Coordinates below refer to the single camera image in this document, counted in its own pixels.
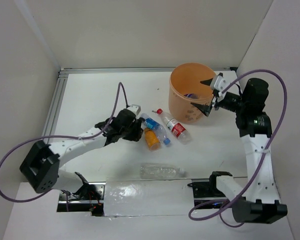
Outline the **orange juice bottle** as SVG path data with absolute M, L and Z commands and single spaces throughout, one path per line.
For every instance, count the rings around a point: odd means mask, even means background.
M 144 129 L 144 138 L 150 151 L 156 151 L 161 147 L 161 143 L 155 133 L 147 127 Z

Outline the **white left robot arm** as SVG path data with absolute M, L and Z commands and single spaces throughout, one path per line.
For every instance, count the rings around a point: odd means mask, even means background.
M 67 172 L 61 167 L 89 151 L 114 144 L 119 139 L 139 141 L 143 133 L 143 119 L 138 117 L 140 111 L 140 106 L 131 105 L 113 119 L 97 123 L 79 135 L 78 139 L 51 144 L 43 140 L 36 141 L 21 163 L 20 172 L 38 194 L 51 189 L 61 190 L 70 192 L 78 200 L 84 199 L 89 193 L 98 194 L 96 188 L 79 172 Z

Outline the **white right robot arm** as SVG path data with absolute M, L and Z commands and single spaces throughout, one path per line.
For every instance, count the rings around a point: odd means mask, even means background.
M 210 104 L 193 103 L 205 116 L 212 109 L 222 108 L 236 115 L 235 124 L 243 143 L 249 187 L 241 188 L 234 177 L 225 171 L 214 171 L 209 177 L 208 190 L 213 196 L 222 193 L 231 206 L 238 223 L 272 224 L 288 214 L 281 203 L 273 175 L 269 140 L 274 136 L 269 116 L 264 112 L 269 95 L 268 83 L 251 78 L 240 94 L 222 93 L 229 84 L 221 76 L 201 81 L 213 89 Z

